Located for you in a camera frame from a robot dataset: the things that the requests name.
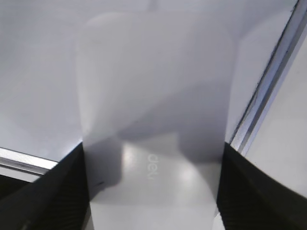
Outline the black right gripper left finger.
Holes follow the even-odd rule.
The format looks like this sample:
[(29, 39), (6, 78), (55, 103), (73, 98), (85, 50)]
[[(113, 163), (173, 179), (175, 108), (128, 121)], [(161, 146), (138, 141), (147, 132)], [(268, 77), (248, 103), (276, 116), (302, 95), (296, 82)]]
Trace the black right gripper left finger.
[(0, 177), (1, 230), (83, 230), (88, 207), (82, 144), (32, 183)]

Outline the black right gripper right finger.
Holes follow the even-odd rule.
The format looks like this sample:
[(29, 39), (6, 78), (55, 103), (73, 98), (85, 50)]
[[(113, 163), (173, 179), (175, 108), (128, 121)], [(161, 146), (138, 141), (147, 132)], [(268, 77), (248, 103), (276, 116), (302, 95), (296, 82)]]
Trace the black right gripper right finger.
[(217, 207), (227, 230), (305, 230), (307, 199), (224, 145)]

